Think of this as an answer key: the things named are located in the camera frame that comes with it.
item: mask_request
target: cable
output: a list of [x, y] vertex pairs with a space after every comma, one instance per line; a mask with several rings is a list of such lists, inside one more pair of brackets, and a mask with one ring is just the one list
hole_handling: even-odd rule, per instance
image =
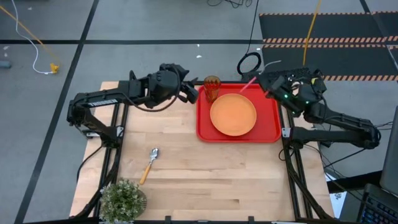
[[305, 65], [305, 58], [307, 57], [307, 47], [308, 47], [308, 42], [310, 41], [310, 35], [311, 35], [312, 27], [313, 27], [313, 25], [315, 23], [315, 19], [317, 18], [317, 14], [318, 14], [319, 8], [321, 6], [321, 2], [322, 2], [322, 0], [318, 1], [317, 8], [315, 9], [315, 12], [314, 12], [313, 17], [312, 17], [310, 30], [308, 31], [308, 34], [307, 34], [307, 41], [305, 41], [304, 56], [303, 56], [303, 66]]
[[51, 71], [51, 72], [41, 72], [41, 71], [38, 71], [38, 70], [35, 68], [36, 61], [37, 61], [37, 59], [38, 59], [38, 57], [39, 57], [39, 50], [37, 49], [37, 47], [36, 47], [36, 45], [33, 43], [33, 41], [31, 41], [29, 38], [27, 38], [26, 36], [24, 36], [24, 35], [22, 35], [22, 34], [19, 33], [19, 31], [18, 31], [19, 16], [18, 16], [17, 6], [15, 5], [14, 0], [11, 0], [11, 2], [12, 2], [12, 5], [14, 6], [15, 16], [16, 16], [15, 31], [17, 32], [17, 34], [18, 34], [20, 37], [23, 37], [24, 39], [28, 40], [28, 41], [33, 45], [33, 47], [36, 49], [36, 58], [35, 58], [35, 60], [33, 61], [33, 65], [32, 65], [33, 70], [35, 70], [35, 72], [37, 72], [37, 73], [41, 73], [41, 74], [44, 74], [44, 75], [56, 73], [56, 72], [53, 72], [53, 71]]
[[279, 158], [280, 161], [286, 161], [286, 159], [282, 159], [282, 158], [280, 157], [280, 154], [283, 152], [283, 150], [284, 150], [284, 149], [281, 149], [281, 150], [279, 151], [279, 153], [278, 153], [278, 158]]
[[251, 39], [253, 37], [253, 30], [254, 30], [254, 24], [256, 23], [256, 16], [257, 16], [257, 8], [259, 6], [259, 0], [257, 0], [256, 3], [256, 9], [254, 10], [254, 18], [253, 18], [253, 23], [251, 26], [251, 32], [250, 32], [250, 38], [249, 38], [249, 45], [248, 45], [248, 49], [246, 51], [246, 53], [243, 55], [242, 59], [238, 62], [238, 65], [236, 66], [236, 70], [238, 71], [238, 73], [240, 75], [243, 75], [243, 72], [241, 71], [241, 64], [250, 56], [256, 56], [257, 57], [257, 65], [250, 71], [248, 72], [254, 72], [257, 71], [257, 69], [259, 69], [260, 65], [261, 65], [261, 56], [259, 53], [257, 52], [251, 52], [249, 53], [249, 49], [250, 49], [250, 45], [251, 45]]
[[[0, 9], [1, 10], [3, 10], [8, 16], [10, 16], [12, 19], [14, 19], [15, 21], [17, 21], [17, 18], [15, 18], [9, 11], [7, 11], [7, 9], [5, 9], [4, 7], [2, 7], [2, 6], [0, 6]], [[55, 59], [55, 61], [57, 62], [57, 64], [60, 66], [61, 65], [61, 61], [60, 61], [60, 59], [56, 56], [56, 55], [54, 55], [53, 53], [52, 53], [52, 51], [49, 49], [49, 48], [47, 48], [47, 46], [45, 45], [45, 44], [43, 44], [43, 42], [39, 39], [39, 38], [37, 38], [26, 26], [24, 26], [23, 24], [22, 24], [22, 22], [21, 21], [18, 21], [18, 24], [22, 27], [22, 28], [24, 28], [24, 30], [33, 38], [33, 39], [35, 39], [42, 47], [43, 47], [43, 49], [49, 54], [49, 55], [51, 55], [51, 57], [53, 57], [54, 59]]]
[[387, 126], [387, 125], [392, 125], [392, 124], [393, 124], [393, 121], [389, 121], [389, 122], [387, 122], [387, 123], [385, 123], [385, 124], [378, 124], [378, 125], [375, 125], [375, 127], [381, 128], [381, 127], [384, 127], [384, 126]]
[[366, 150], [366, 149], [361, 149], [361, 150], [359, 150], [359, 151], [357, 151], [357, 152], [354, 152], [354, 153], [352, 153], [352, 154], [350, 154], [350, 155], [348, 155], [348, 156], [346, 156], [346, 157], [343, 157], [343, 158], [341, 158], [341, 159], [338, 159], [338, 160], [336, 160], [335, 162], [332, 162], [331, 164], [329, 164], [329, 165], [327, 165], [327, 166], [325, 166], [325, 167], [323, 167], [323, 168], [325, 169], [325, 168], [327, 168], [327, 167], [329, 167], [329, 166], [332, 166], [333, 164], [335, 164], [335, 163], [337, 163], [337, 162], [340, 162], [340, 161], [342, 161], [342, 160], [345, 160], [345, 159], [347, 159], [347, 158], [349, 158], [349, 157], [351, 157], [351, 156], [357, 155], [358, 153], [363, 152], [363, 151], [365, 151], [365, 150]]
[[[329, 164], [331, 164], [330, 160], [321, 152], [321, 150], [319, 150], [319, 149], [317, 149], [317, 148], [315, 148], [315, 147], [313, 147], [313, 146], [310, 146], [310, 145], [308, 145], [308, 144], [304, 144], [304, 145], [306, 145], [306, 146], [308, 146], [308, 147], [311, 147], [312, 149], [318, 151], [318, 153], [319, 153], [319, 155], [320, 155], [320, 157], [321, 157], [321, 159], [322, 159], [322, 164], [323, 164], [324, 166], [326, 166], [326, 164], [325, 164], [325, 162], [323, 161], [323, 159], [326, 159], [326, 160], [329, 162]], [[344, 177], [344, 178], [347, 178], [345, 175], [341, 174], [341, 172], [338, 172], [338, 171], [333, 167], [333, 165], [331, 165], [330, 168], [331, 168], [331, 170], [333, 171], [333, 173], [335, 173], [335, 175], [336, 175], [337, 177]], [[362, 194], [361, 194], [360, 192], [358, 192], [357, 190], [355, 190], [355, 192], [356, 192], [357, 194], [359, 194], [360, 196], [362, 196]]]
[[[232, 7], [233, 7], [234, 9], [237, 9], [239, 6], [242, 6], [242, 5], [243, 5], [243, 0], [239, 0], [239, 2], [234, 2], [234, 1], [232, 1], [232, 0], [220, 0], [220, 1], [219, 1], [218, 3], [216, 3], [216, 4], [210, 4], [210, 1], [211, 1], [211, 0], [207, 0], [207, 5], [209, 5], [209, 6], [218, 6], [218, 5], [221, 4], [223, 1], [231, 3], [231, 5], [232, 5]], [[249, 7], [249, 6], [251, 6], [251, 3], [252, 3], [252, 0], [246, 0], [246, 2], [244, 3], [244, 5], [245, 5], [246, 7]]]
[[100, 146], [99, 148], [97, 148], [93, 153], [91, 153], [91, 154], [80, 164], [79, 169], [77, 169], [76, 182], [78, 182], [78, 180], [79, 180], [80, 170], [81, 170], [81, 168], [83, 167], [83, 165], [86, 163], [86, 161], [87, 161], [89, 158], [93, 157], [100, 149], [102, 149], [102, 147], [103, 147], [103, 144], [101, 144], [101, 146]]
[[257, 16], [257, 8], [259, 7], [259, 0], [257, 0], [256, 3], [256, 9], [254, 10], [254, 19], [253, 19], [253, 23], [251, 25], [251, 32], [250, 32], [250, 38], [249, 38], [249, 46], [248, 46], [248, 50], [246, 51], [245, 54], [247, 54], [249, 52], [250, 49], [250, 44], [251, 44], [251, 39], [253, 37], [253, 29], [254, 29], [254, 24], [256, 23], [256, 16]]

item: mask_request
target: glass cup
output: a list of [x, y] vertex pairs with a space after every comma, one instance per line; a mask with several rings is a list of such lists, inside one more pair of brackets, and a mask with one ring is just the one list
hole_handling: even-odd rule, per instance
[[204, 82], [206, 100], [209, 103], [214, 102], [217, 99], [218, 91], [221, 87], [221, 81], [217, 76], [210, 75], [205, 78]]

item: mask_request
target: metal spoon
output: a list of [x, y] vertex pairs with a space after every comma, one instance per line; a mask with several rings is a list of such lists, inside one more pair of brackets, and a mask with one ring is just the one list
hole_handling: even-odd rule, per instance
[[149, 154], [150, 162], [149, 162], [147, 168], [145, 169], [144, 175], [142, 175], [141, 180], [139, 181], [139, 184], [141, 184], [141, 185], [144, 184], [144, 182], [145, 182], [145, 180], [146, 180], [146, 178], [148, 176], [150, 167], [151, 167], [153, 161], [157, 158], [158, 155], [159, 155], [159, 148], [156, 147], [153, 150], [151, 150], [151, 152]]

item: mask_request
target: white cable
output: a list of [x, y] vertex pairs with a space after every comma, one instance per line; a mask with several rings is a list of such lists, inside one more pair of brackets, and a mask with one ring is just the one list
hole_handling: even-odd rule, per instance
[[266, 64], [266, 66], [264, 66], [264, 71], [266, 70], [266, 67], [268, 65], [272, 65], [273, 63], [279, 63], [279, 62], [281, 62], [281, 60], [278, 60], [278, 61], [275, 61], [275, 62], [269, 62], [268, 64]]
[[36, 65], [36, 61], [37, 61], [37, 59], [38, 59], [38, 57], [39, 57], [39, 50], [37, 49], [36, 45], [35, 45], [29, 38], [27, 38], [27, 37], [25, 37], [24, 35], [22, 35], [22, 34], [19, 33], [19, 31], [18, 31], [18, 23], [19, 23], [19, 20], [18, 20], [18, 10], [17, 10], [17, 6], [15, 5], [14, 0], [11, 0], [11, 1], [12, 1], [12, 5], [14, 6], [15, 17], [16, 17], [15, 31], [17, 32], [17, 34], [18, 34], [20, 37], [25, 38], [26, 40], [28, 40], [28, 41], [33, 45], [33, 47], [36, 49], [36, 58], [35, 58], [35, 60], [34, 60], [34, 62], [33, 62], [33, 65], [32, 65], [33, 70], [35, 70], [35, 72], [37, 72], [37, 73], [41, 73], [41, 74], [44, 74], [44, 75], [53, 74], [53, 72], [40, 72], [40, 71], [36, 70], [35, 65]]

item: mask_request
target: red tray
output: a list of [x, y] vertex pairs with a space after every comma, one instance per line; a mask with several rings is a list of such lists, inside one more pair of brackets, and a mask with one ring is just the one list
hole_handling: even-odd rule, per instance
[[[221, 84], [218, 96], [238, 93], [244, 84]], [[258, 84], [252, 84], [242, 93], [256, 108], [257, 121], [250, 132], [242, 136], [227, 136], [211, 123], [210, 107], [203, 86], [199, 88], [197, 101], [197, 135], [208, 142], [275, 142], [280, 138], [280, 120], [277, 102], [267, 99]]]

